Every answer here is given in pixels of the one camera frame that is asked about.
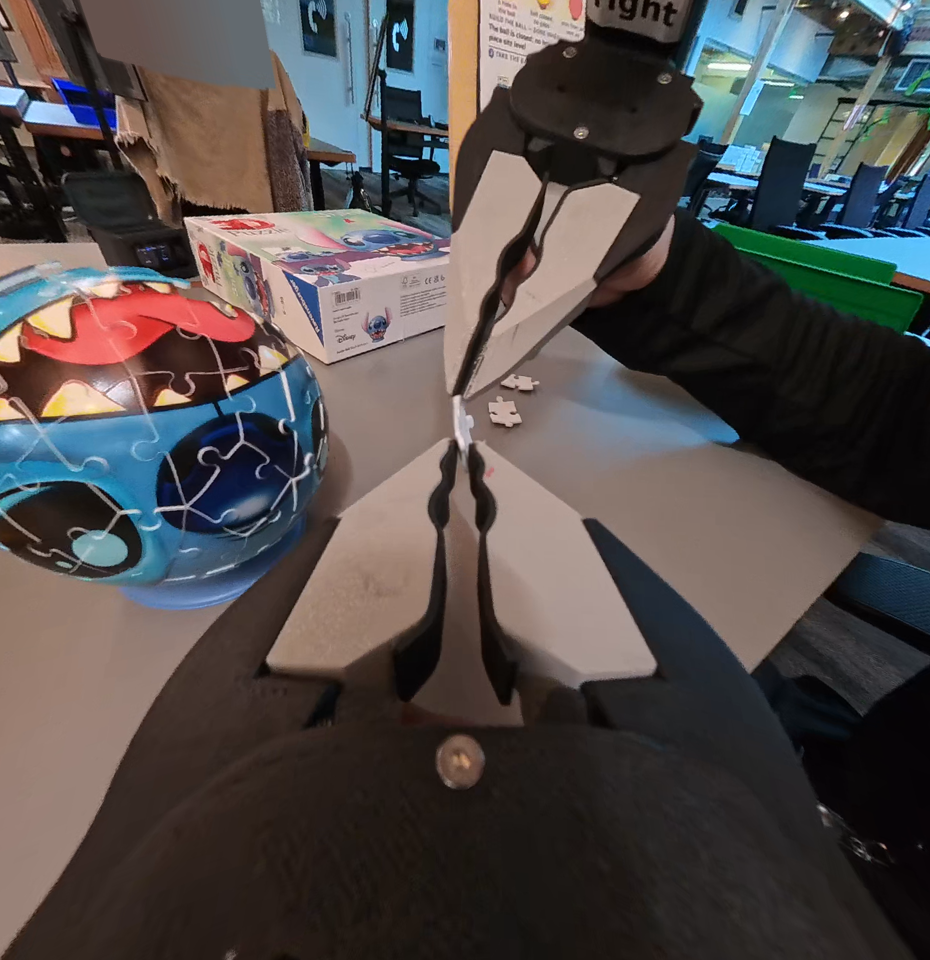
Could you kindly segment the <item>black office chair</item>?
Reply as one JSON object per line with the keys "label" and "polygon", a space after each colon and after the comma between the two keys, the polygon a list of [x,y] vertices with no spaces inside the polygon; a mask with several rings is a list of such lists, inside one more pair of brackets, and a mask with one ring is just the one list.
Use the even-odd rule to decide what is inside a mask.
{"label": "black office chair", "polygon": [[392,179],[404,181],[404,192],[399,195],[410,205],[413,217],[419,216],[422,205],[432,205],[441,212],[441,205],[426,198],[420,185],[442,173],[435,152],[448,146],[447,125],[437,124],[423,113],[419,90],[394,87],[384,81],[379,92],[383,214],[391,212]]}
{"label": "black office chair", "polygon": [[743,225],[773,233],[797,225],[807,175],[816,152],[814,142],[795,142],[774,136],[770,142]]}
{"label": "black office chair", "polygon": [[859,164],[836,218],[837,225],[865,229],[871,224],[888,170],[886,165]]}
{"label": "black office chair", "polygon": [[824,597],[930,657],[930,571],[863,552],[842,571]]}

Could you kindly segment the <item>person's right hand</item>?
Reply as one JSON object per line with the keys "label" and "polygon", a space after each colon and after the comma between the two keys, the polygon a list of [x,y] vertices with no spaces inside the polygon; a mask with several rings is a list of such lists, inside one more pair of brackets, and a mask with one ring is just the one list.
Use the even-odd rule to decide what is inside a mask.
{"label": "person's right hand", "polygon": [[585,310],[599,309],[619,303],[626,295],[650,285],[662,272],[669,257],[675,230],[675,215],[665,225],[661,235],[642,255],[633,257],[609,273],[595,290]]}

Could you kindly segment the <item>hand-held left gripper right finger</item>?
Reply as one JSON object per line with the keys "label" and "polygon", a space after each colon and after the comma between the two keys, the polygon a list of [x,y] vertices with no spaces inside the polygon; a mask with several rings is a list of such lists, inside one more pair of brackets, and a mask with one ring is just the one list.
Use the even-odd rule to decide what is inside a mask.
{"label": "hand-held left gripper right finger", "polygon": [[498,702],[527,680],[578,690],[653,676],[656,659],[585,519],[482,441],[467,464],[482,662]]}

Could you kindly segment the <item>blue cartoon puzzle ball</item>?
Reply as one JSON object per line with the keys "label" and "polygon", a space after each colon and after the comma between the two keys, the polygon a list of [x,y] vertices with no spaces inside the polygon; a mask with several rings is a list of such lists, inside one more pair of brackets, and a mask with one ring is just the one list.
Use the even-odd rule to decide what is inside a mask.
{"label": "blue cartoon puzzle ball", "polygon": [[147,268],[0,276],[0,549],[81,581],[210,584],[303,533],[327,409],[271,321]]}

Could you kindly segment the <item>white puzzle box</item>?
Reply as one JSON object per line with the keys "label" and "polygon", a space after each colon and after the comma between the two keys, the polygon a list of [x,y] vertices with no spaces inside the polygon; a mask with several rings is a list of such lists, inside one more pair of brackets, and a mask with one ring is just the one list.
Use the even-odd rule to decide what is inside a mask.
{"label": "white puzzle box", "polygon": [[450,240],[360,209],[183,220],[201,282],[327,365],[447,317]]}

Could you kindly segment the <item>person's right forearm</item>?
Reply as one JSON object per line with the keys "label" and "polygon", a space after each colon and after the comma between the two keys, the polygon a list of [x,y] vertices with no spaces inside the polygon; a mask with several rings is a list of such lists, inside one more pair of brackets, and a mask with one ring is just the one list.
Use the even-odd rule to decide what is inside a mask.
{"label": "person's right forearm", "polygon": [[793,474],[930,531],[930,346],[788,287],[680,210],[653,279],[574,323]]}

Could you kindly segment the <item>white long table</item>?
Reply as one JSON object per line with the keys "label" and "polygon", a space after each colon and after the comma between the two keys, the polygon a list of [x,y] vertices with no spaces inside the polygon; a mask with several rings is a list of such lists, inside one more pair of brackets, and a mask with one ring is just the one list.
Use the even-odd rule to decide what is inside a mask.
{"label": "white long table", "polygon": [[819,239],[809,245],[891,263],[894,283],[930,296],[930,236]]}

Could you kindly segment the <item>blue storage bin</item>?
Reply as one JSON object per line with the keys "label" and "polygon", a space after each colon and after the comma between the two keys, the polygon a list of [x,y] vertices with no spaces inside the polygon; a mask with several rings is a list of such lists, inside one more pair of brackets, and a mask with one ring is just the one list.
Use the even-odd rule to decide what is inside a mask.
{"label": "blue storage bin", "polygon": [[[89,91],[66,78],[51,78],[51,84],[63,99],[74,121],[85,126],[99,126],[98,115]],[[110,91],[98,91],[104,116],[113,132],[117,130],[115,97]]]}

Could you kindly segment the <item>black electronic device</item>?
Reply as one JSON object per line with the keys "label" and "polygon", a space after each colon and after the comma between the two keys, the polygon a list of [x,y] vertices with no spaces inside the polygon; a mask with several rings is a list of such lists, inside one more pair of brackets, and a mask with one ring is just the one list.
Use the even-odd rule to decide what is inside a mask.
{"label": "black electronic device", "polygon": [[63,195],[106,263],[193,280],[197,266],[186,232],[159,219],[147,186],[130,171],[71,172]]}

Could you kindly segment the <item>beige burlap cloth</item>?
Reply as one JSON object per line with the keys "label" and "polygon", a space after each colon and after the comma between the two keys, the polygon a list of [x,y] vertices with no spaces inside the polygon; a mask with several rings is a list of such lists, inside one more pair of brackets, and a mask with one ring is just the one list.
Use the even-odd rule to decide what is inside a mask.
{"label": "beige burlap cloth", "polygon": [[115,143],[159,220],[316,209],[308,126],[283,63],[266,89],[208,84],[138,68],[143,99],[115,98]]}

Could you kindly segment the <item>dark phone sign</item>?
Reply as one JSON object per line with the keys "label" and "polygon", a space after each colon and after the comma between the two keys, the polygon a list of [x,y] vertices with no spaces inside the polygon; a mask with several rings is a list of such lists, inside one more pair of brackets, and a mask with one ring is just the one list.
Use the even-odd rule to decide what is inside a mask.
{"label": "dark phone sign", "polygon": [[308,55],[336,59],[337,26],[335,2],[331,0],[300,1],[303,52]]}
{"label": "dark phone sign", "polygon": [[414,71],[415,1],[386,2],[386,68],[411,74]]}

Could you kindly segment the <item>person's black clothing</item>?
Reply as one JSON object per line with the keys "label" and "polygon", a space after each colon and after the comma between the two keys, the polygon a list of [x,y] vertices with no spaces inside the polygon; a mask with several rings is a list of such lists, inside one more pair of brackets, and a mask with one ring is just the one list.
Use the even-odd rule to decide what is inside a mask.
{"label": "person's black clothing", "polygon": [[856,874],[914,956],[930,958],[930,665],[864,714],[769,662],[754,680]]}

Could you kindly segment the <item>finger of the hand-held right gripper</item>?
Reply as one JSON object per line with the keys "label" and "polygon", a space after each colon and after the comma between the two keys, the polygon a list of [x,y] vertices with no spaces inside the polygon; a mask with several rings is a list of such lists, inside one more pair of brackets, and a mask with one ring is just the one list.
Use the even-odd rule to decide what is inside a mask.
{"label": "finger of the hand-held right gripper", "polygon": [[545,185],[527,159],[493,150],[451,237],[444,361],[447,392],[469,397],[508,274],[530,246]]}
{"label": "finger of the hand-held right gripper", "polygon": [[614,181],[546,185],[530,246],[504,281],[478,391],[505,378],[585,309],[602,263],[639,205]]}

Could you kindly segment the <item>pile of puzzle pieces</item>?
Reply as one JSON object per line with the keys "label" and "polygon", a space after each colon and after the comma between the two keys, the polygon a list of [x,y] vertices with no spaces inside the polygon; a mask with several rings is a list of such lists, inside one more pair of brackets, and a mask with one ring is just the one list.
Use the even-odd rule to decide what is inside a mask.
{"label": "pile of puzzle pieces", "polygon": [[502,378],[487,399],[490,423],[513,428],[522,424],[521,404],[540,390],[541,381],[533,375],[512,372]]}

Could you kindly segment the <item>green plastic bin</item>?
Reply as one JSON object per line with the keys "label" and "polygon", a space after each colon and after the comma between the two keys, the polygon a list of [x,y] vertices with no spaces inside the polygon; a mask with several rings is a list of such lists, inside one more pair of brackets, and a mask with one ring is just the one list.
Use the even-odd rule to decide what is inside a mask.
{"label": "green plastic bin", "polygon": [[893,283],[892,263],[723,222],[712,230],[792,289],[843,313],[904,333],[922,306],[922,293]]}

